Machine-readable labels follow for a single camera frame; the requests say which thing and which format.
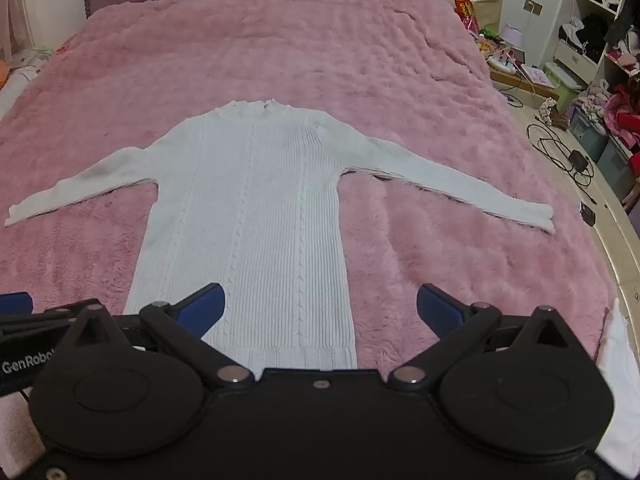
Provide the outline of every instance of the power adapter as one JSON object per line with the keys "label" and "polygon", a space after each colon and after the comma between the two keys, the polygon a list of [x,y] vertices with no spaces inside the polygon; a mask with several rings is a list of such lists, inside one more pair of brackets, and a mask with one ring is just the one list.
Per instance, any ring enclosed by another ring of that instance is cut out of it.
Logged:
{"label": "power adapter", "polygon": [[568,158],[569,158],[569,162],[575,168],[575,171],[577,171],[578,173],[582,173],[584,170],[587,169],[589,165],[589,163],[587,162],[587,159],[584,158],[584,155],[580,153],[578,150],[572,150]]}

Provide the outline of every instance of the electrical outlet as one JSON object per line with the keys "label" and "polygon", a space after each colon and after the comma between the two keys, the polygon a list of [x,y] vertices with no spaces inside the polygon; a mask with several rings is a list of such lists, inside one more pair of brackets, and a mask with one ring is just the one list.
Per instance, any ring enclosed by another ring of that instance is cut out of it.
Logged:
{"label": "electrical outlet", "polygon": [[524,0],[524,10],[533,12],[536,16],[539,16],[540,12],[542,12],[542,5],[533,0]]}

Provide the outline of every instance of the pink fluffy blanket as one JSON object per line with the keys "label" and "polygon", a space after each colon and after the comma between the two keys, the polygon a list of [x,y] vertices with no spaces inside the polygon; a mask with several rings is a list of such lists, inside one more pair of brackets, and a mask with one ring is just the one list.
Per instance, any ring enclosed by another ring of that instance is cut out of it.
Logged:
{"label": "pink fluffy blanket", "polygon": [[[187,117],[270,98],[325,110],[554,208],[557,231],[549,235],[401,182],[343,177],[340,232],[361,367],[388,372],[436,341],[415,311],[424,282],[508,314],[552,304],[594,354],[614,297],[606,267],[578,205],[546,176],[475,44],[440,0],[104,8],[0,123],[1,217],[119,148],[148,146]],[[97,297],[121,312],[156,192],[151,184],[119,189],[0,228],[0,292],[27,290],[38,310]],[[20,445],[5,440],[6,463]]]}

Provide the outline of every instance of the white sweater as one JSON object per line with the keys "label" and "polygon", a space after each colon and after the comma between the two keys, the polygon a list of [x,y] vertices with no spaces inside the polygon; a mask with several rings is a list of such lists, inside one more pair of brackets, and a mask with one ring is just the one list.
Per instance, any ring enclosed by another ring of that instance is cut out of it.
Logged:
{"label": "white sweater", "polygon": [[336,185],[347,170],[399,178],[553,232],[549,205],[524,202],[325,112],[231,102],[144,150],[123,148],[9,209],[9,226],[143,180],[158,184],[126,314],[210,282],[226,309],[204,336],[240,364],[353,368],[354,331]]}

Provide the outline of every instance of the green storage box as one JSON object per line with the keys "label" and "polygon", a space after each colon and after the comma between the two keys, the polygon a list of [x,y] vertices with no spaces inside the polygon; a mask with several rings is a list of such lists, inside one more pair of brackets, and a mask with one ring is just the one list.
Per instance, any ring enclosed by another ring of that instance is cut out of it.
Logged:
{"label": "green storage box", "polygon": [[571,101],[577,98],[580,92],[584,90],[584,83],[577,76],[569,74],[566,69],[557,63],[547,63],[544,72],[556,88],[556,92],[559,95],[558,111],[563,114],[571,104]]}
{"label": "green storage box", "polygon": [[569,124],[569,131],[574,135],[584,151],[593,162],[598,162],[607,147],[607,134],[597,129],[580,108],[576,108]]}
{"label": "green storage box", "polygon": [[636,178],[629,168],[629,157],[631,152],[615,137],[609,137],[607,147],[598,161],[600,173],[619,200],[627,196],[636,185]]}

